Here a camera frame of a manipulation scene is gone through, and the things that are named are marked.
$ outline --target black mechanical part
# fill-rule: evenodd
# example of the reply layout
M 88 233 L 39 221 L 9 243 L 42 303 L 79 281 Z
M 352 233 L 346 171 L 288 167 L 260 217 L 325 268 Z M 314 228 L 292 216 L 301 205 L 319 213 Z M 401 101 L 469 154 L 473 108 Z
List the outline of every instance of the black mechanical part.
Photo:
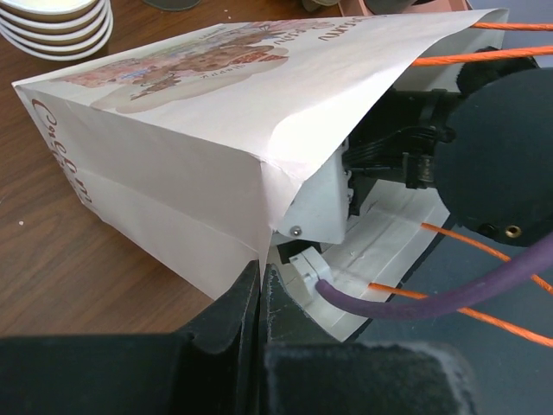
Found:
M 459 73 L 460 93 L 389 90 L 343 156 L 354 207 L 367 195 L 359 177 L 435 187 L 460 225 L 488 238 L 529 246 L 545 236 L 553 230 L 551 74 L 532 58 L 473 62 Z
M 435 187 L 464 227 L 528 246 L 553 231 L 553 69 L 506 76 L 449 117 L 435 147 Z
M 494 50 L 499 49 L 488 46 L 476 52 L 492 52 Z M 533 57 L 468 62 L 462 66 L 457 75 L 457 87 L 464 96 L 468 96 L 495 80 L 500 80 L 513 73 L 537 68 L 539 65 Z
M 0 340 L 10 415 L 464 415 L 470 383 L 453 350 L 338 343 L 255 261 L 172 334 Z
M 270 415 L 477 413 L 467 364 L 436 345 L 273 345 L 264 369 Z
M 249 413 L 259 266 L 167 335 L 0 341 L 0 407 L 9 415 Z
M 402 182 L 408 188 L 432 187 L 434 146 L 453 139 L 445 123 L 460 103 L 459 93 L 443 90 L 385 93 L 353 129 L 342 157 L 344 168 L 352 171 L 350 187 L 357 206 L 368 195 L 357 186 L 358 181 L 364 183 L 360 177 Z

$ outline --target stack of plates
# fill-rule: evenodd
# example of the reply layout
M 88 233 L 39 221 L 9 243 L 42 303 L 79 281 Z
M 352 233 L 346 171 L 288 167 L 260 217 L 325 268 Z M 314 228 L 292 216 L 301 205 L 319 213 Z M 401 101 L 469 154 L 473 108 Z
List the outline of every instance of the stack of plates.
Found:
M 42 59 L 86 58 L 107 43 L 112 30 L 110 0 L 0 0 L 0 34 Z

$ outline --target printed illustration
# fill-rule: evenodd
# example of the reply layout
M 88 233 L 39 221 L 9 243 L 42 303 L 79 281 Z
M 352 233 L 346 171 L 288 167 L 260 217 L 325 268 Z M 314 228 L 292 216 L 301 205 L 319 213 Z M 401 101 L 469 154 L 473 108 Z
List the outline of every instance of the printed illustration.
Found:
M 248 23 L 54 81 L 86 88 L 119 86 L 92 103 L 92 107 L 121 113 L 144 112 L 171 101 L 211 93 L 280 67 L 289 58 L 288 49 L 278 46 L 281 36 L 290 31 L 299 35 L 331 27 L 332 23 L 316 20 Z

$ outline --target white connector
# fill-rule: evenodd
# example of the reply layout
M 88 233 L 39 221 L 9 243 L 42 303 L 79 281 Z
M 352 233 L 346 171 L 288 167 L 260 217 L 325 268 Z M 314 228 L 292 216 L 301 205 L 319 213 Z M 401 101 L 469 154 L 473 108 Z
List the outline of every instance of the white connector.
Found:
M 315 290 L 317 281 L 324 279 L 330 284 L 334 282 L 332 271 L 327 261 L 312 246 L 295 255 L 295 257 L 291 257 L 290 263 L 300 274 L 305 288 L 312 298 L 315 298 L 317 295 Z

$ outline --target orange cable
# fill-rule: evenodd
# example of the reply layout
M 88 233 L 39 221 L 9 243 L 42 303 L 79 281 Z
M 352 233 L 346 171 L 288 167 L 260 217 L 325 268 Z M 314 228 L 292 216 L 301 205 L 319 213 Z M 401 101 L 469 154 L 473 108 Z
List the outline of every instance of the orange cable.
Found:
M 427 229 L 429 231 L 434 231 L 434 232 L 438 232 L 438 233 L 441 233 L 443 235 L 446 235 L 446 236 L 450 236 L 451 238 L 455 238 L 457 240 L 460 240 L 462 242 L 465 242 L 466 244 L 469 244 L 469 245 L 472 245 L 472 246 L 475 246 L 479 249 L 481 249 L 482 251 L 484 252 L 487 252 L 489 253 L 490 255 L 493 255 L 494 257 L 496 258 L 499 258 L 505 262 L 507 261 L 510 261 L 511 260 L 511 257 L 509 257 L 508 255 L 505 255 L 504 253 L 496 250 L 496 249 L 493 249 L 491 248 L 490 246 L 488 245 L 485 245 L 485 244 L 482 244 L 481 242 L 477 241 L 477 240 L 474 240 L 474 239 L 471 239 L 471 238 L 468 238 L 467 236 L 463 236 L 457 232 L 454 232 L 454 231 L 448 231 L 447 229 L 443 229 L 442 227 L 437 227 L 435 225 L 432 225 L 432 224 L 429 224 L 429 223 L 425 223 L 423 222 L 421 224 L 421 227 L 423 229 Z M 545 281 L 544 279 L 540 278 L 538 275 L 534 274 L 532 275 L 532 281 L 534 281 L 537 285 L 539 285 L 541 288 L 543 288 L 544 290 L 546 290 L 547 292 L 549 292 L 551 295 L 553 295 L 553 286 L 551 286 L 551 284 L 549 284 L 547 281 Z
M 374 290 L 379 290 L 379 291 L 390 292 L 398 296 L 415 298 L 418 300 L 420 300 L 421 298 L 427 297 L 426 295 L 420 292 L 403 290 L 399 288 L 392 288 L 387 285 L 382 285 L 377 283 L 370 283 L 369 288 L 372 288 Z M 534 333 L 533 331 L 529 331 L 528 329 L 524 329 L 520 326 L 517 326 L 516 324 L 512 324 L 511 322 L 506 322 L 505 320 L 501 320 L 497 317 L 490 316 L 489 314 L 480 313 L 479 311 L 469 309 L 468 307 L 458 309 L 458 311 L 462 314 L 465 314 L 467 316 L 471 316 L 472 318 L 480 320 L 481 322 L 487 322 L 489 324 L 492 324 L 496 327 L 499 327 L 500 329 L 513 333 L 514 335 L 519 335 L 520 337 L 523 337 L 526 340 L 529 340 L 531 342 L 535 342 L 535 343 L 547 346 L 548 348 L 553 348 L 553 339 L 549 337 L 545 337 L 544 335 L 539 335 L 537 333 Z
M 508 58 L 524 58 L 529 56 L 541 56 L 553 54 L 553 46 L 535 46 L 533 48 L 514 48 L 505 50 L 493 50 L 491 52 L 477 52 L 475 54 L 453 54 L 450 56 L 429 56 L 413 61 L 413 67 L 435 67 L 439 65 L 453 65 L 455 63 L 467 63 L 477 61 L 496 61 Z
M 478 22 L 471 26 L 474 29 L 490 30 L 523 30 L 530 32 L 550 32 L 553 30 L 551 23 L 486 23 Z

